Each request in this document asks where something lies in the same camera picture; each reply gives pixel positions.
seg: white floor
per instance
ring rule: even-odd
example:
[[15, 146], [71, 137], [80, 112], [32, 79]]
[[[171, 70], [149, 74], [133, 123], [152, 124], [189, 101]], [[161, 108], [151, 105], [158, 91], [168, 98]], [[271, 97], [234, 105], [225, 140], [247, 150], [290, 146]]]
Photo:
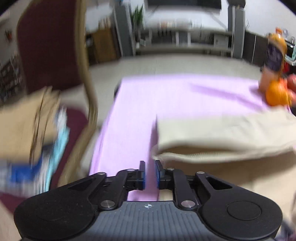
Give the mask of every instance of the white floor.
[[[196, 73], [242, 77], [254, 79], [255, 81], [260, 79], [259, 67], [251, 66], [242, 60], [190, 54], [148, 55], [126, 58], [116, 62], [92, 66], [90, 67], [90, 73], [99, 104], [98, 125], [102, 124], [112, 106], [114, 89], [120, 80], [126, 76]], [[79, 106], [87, 113], [87, 100], [81, 86], [64, 91], [62, 102], [67, 105]], [[97, 136], [98, 133], [94, 136], [84, 155], [81, 173], [79, 174], [81, 177], [88, 173]]]

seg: chair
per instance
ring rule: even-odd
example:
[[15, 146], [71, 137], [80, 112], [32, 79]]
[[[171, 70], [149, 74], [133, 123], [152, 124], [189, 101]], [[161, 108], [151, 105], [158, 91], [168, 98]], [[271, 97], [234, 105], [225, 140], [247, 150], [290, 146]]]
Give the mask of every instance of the chair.
[[[44, 86], [65, 90], [83, 84], [89, 102], [88, 119], [67, 107], [69, 142], [52, 177], [50, 189], [76, 180], [77, 169], [96, 130], [98, 107], [85, 48], [85, 0], [32, 0], [19, 19], [17, 42], [28, 93]], [[0, 195], [11, 211], [22, 198]]]

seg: black tv screen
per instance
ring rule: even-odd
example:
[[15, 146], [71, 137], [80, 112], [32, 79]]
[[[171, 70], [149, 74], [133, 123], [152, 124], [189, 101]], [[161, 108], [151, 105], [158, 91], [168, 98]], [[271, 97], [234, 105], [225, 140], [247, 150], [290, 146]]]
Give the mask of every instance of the black tv screen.
[[221, 0], [147, 0], [148, 7], [158, 6], [196, 6], [221, 9]]

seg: orange juice bottle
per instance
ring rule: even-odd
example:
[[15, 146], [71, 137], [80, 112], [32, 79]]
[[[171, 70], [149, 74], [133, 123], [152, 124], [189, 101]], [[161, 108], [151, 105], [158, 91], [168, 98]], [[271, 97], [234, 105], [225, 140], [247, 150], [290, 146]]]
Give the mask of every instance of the orange juice bottle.
[[287, 44], [282, 34], [283, 31], [276, 28], [276, 33], [268, 36], [266, 58], [259, 82], [259, 90], [263, 93], [266, 92], [270, 82], [278, 80], [282, 73], [282, 66], [287, 54]]

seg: orange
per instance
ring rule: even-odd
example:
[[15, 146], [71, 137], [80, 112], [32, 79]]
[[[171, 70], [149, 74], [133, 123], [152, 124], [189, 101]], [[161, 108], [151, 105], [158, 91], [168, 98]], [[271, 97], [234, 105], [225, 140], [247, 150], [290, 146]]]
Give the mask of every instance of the orange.
[[288, 92], [287, 80], [280, 78], [272, 80], [265, 93], [266, 101], [270, 106], [291, 105], [291, 97]]

